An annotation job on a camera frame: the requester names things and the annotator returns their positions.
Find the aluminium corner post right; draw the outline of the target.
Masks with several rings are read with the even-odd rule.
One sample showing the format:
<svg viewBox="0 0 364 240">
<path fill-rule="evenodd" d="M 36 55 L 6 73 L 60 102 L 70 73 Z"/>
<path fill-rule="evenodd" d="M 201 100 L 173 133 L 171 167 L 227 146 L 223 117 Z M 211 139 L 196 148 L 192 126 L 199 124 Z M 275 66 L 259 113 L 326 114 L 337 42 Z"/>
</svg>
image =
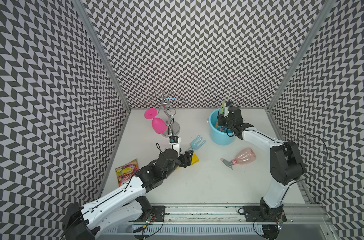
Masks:
<svg viewBox="0 0 364 240">
<path fill-rule="evenodd" d="M 335 5 L 336 1 L 327 0 L 325 1 L 324 5 L 322 6 L 319 14 L 315 18 L 314 23 L 310 27 L 303 43 L 301 44 L 297 54 L 293 58 L 292 63 L 290 64 L 286 74 L 284 75 L 279 87 L 277 88 L 276 92 L 274 93 L 271 101 L 269 102 L 266 110 L 270 113 L 276 103 L 278 102 L 279 98 L 283 94 L 285 88 L 289 84 L 291 78 L 293 77 L 296 69 L 298 68 L 299 64 L 301 63 L 303 57 L 305 56 L 308 48 L 311 46 L 312 42 L 316 38 L 320 28 L 324 24 L 326 18 L 328 17 L 329 13 L 332 11 L 333 6 Z"/>
</svg>

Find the turquoise plastic bucket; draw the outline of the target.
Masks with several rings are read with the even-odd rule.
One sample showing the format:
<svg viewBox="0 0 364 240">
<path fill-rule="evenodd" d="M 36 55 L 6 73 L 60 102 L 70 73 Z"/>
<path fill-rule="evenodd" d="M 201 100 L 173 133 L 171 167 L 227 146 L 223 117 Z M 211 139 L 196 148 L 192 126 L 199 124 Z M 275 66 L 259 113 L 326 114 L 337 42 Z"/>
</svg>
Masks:
<svg viewBox="0 0 364 240">
<path fill-rule="evenodd" d="M 231 144 L 235 140 L 235 137 L 231 138 L 228 137 L 228 135 L 225 133 L 225 130 L 223 128 L 218 127 L 217 125 L 218 110 L 213 111 L 208 118 L 209 126 L 211 128 L 210 136 L 214 143 L 226 146 Z"/>
</svg>

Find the green toy trowel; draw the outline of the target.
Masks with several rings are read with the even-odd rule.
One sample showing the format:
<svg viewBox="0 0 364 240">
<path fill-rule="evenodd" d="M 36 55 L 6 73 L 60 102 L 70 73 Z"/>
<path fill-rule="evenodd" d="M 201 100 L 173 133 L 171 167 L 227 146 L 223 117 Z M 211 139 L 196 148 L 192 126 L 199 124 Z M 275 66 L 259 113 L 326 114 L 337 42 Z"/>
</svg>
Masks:
<svg viewBox="0 0 364 240">
<path fill-rule="evenodd" d="M 219 110 L 219 115 L 224 115 L 227 107 L 227 101 L 223 100 L 221 104 L 221 108 Z"/>
</svg>

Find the aluminium corner post left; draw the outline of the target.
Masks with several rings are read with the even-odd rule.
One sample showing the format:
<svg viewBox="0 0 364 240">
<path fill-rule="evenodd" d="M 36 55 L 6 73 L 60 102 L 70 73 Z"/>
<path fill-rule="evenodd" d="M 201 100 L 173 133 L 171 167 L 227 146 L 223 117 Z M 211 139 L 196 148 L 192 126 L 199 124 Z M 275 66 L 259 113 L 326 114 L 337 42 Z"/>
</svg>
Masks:
<svg viewBox="0 0 364 240">
<path fill-rule="evenodd" d="M 112 65 L 108 59 L 105 49 L 103 48 L 102 43 L 97 35 L 97 32 L 95 31 L 95 28 L 92 24 L 92 21 L 90 20 L 88 14 L 86 12 L 83 1 L 74 0 L 74 1 L 72 1 L 72 3 L 74 5 L 74 9 L 77 11 L 79 19 L 82 21 L 82 23 L 85 27 L 85 30 L 88 33 L 88 36 L 89 36 L 91 42 L 93 43 L 102 63 L 104 64 L 106 71 L 107 71 L 113 85 L 115 86 L 115 89 L 116 89 L 119 97 L 121 98 L 121 101 L 122 101 L 124 107 L 130 113 L 131 108 L 130 108 L 129 103 L 125 97 L 125 94 L 121 88 L 120 81 L 117 78 L 117 76 L 112 68 Z"/>
</svg>

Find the pink plastic wine glass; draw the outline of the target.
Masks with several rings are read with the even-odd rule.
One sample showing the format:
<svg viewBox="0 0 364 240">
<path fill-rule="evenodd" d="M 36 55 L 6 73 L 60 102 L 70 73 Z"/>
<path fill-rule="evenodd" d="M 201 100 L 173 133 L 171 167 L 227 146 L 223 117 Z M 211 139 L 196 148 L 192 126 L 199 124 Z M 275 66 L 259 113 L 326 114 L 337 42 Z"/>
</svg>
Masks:
<svg viewBox="0 0 364 240">
<path fill-rule="evenodd" d="M 166 123 L 157 117 L 158 111 L 155 108 L 150 108 L 145 111 L 144 117 L 151 120 L 152 128 L 157 134 L 162 134 L 167 130 Z"/>
</svg>

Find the light blue toy rake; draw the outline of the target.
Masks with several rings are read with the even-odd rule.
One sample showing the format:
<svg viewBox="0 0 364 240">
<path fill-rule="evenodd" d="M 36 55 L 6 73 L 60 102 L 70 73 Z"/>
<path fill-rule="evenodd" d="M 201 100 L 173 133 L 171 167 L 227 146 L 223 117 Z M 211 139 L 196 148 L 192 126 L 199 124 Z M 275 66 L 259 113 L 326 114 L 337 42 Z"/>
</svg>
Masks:
<svg viewBox="0 0 364 240">
<path fill-rule="evenodd" d="M 198 150 L 200 147 L 202 147 L 206 143 L 206 140 L 203 139 L 200 135 L 198 135 L 191 143 L 189 150 Z"/>
</svg>

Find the colourful snack packet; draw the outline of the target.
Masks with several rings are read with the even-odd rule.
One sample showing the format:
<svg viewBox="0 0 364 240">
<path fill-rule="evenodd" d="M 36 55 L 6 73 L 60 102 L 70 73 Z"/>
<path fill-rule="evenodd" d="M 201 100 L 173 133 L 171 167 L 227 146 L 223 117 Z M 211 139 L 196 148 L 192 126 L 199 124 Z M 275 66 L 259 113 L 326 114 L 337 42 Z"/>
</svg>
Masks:
<svg viewBox="0 0 364 240">
<path fill-rule="evenodd" d="M 131 177 L 139 170 L 138 160 L 134 159 L 129 163 L 115 168 L 115 173 L 118 180 L 118 185 L 121 187 L 124 183 L 129 181 Z"/>
</svg>

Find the aluminium corner post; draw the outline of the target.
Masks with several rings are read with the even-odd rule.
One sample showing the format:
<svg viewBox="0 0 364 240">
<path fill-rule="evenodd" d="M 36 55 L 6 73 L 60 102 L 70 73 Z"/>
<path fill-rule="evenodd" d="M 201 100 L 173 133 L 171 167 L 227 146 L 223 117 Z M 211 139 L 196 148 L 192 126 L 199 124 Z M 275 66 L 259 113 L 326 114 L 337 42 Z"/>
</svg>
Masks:
<svg viewBox="0 0 364 240">
<path fill-rule="evenodd" d="M 269 102 L 266 110 L 270 113 L 276 103 L 278 102 L 279 98 L 283 94 L 285 88 L 289 84 L 291 78 L 293 77 L 296 69 L 298 68 L 299 64 L 301 63 L 303 57 L 305 56 L 308 48 L 311 46 L 312 42 L 316 38 L 320 28 L 324 24 L 326 18 L 328 17 L 329 13 L 332 11 L 333 6 L 335 5 L 336 1 L 327 0 L 325 1 L 324 5 L 322 6 L 319 14 L 315 18 L 314 23 L 310 27 L 303 43 L 301 44 L 297 54 L 293 58 L 292 63 L 290 64 L 286 74 L 284 75 L 279 87 L 277 88 L 276 92 L 274 93 L 271 101 Z"/>
<path fill-rule="evenodd" d="M 97 32 L 95 31 L 95 28 L 92 24 L 92 21 L 90 20 L 88 14 L 86 12 L 83 1 L 74 0 L 74 1 L 72 1 L 72 3 L 74 5 L 74 9 L 77 11 L 79 19 L 82 21 L 82 23 L 85 27 L 85 30 L 88 33 L 88 36 L 89 36 L 91 42 L 93 43 L 102 63 L 104 64 L 106 71 L 107 71 L 113 85 L 115 86 L 115 89 L 116 89 L 119 97 L 121 98 L 121 101 L 122 101 L 124 107 L 130 113 L 131 108 L 130 108 L 129 103 L 125 97 L 125 94 L 121 88 L 120 81 L 117 78 L 117 76 L 112 68 L 112 65 L 108 59 L 105 49 L 103 48 L 102 43 L 97 35 Z"/>
</svg>

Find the yellow toy shovel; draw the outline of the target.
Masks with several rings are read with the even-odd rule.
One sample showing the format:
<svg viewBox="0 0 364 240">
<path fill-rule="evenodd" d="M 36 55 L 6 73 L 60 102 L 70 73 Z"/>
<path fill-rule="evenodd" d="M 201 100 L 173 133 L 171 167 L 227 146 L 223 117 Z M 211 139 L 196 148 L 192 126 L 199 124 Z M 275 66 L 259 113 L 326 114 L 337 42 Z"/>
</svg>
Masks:
<svg viewBox="0 0 364 240">
<path fill-rule="evenodd" d="M 187 168 L 199 162 L 199 158 L 195 153 L 192 155 L 183 154 L 179 157 L 179 160 L 181 162 L 179 168 Z"/>
</svg>

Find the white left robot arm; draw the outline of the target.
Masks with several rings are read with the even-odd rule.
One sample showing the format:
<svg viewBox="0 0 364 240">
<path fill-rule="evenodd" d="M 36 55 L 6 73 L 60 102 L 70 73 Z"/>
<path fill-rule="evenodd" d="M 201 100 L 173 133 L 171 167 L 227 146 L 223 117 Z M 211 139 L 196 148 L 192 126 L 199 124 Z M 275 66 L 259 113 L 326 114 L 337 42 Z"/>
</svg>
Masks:
<svg viewBox="0 0 364 240">
<path fill-rule="evenodd" d="M 95 240 L 115 226 L 153 218 L 146 193 L 160 186 L 176 169 L 191 166 L 193 156 L 193 150 L 182 153 L 166 149 L 116 190 L 83 206 L 70 204 L 62 220 L 62 238 Z"/>
</svg>

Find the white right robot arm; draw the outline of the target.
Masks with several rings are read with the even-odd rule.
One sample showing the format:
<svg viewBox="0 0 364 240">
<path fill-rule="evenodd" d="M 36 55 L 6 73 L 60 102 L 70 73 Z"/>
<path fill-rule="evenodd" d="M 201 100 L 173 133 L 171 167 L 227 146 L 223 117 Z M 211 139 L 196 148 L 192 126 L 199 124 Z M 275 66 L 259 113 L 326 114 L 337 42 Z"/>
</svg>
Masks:
<svg viewBox="0 0 364 240">
<path fill-rule="evenodd" d="M 238 107 L 220 108 L 217 122 L 219 127 L 224 127 L 227 133 L 231 133 L 230 137 L 250 142 L 270 154 L 270 173 L 273 179 L 260 200 L 259 213 L 263 220 L 276 218 L 283 212 L 283 199 L 289 187 L 306 171 L 297 143 L 275 139 L 245 123 Z"/>
</svg>

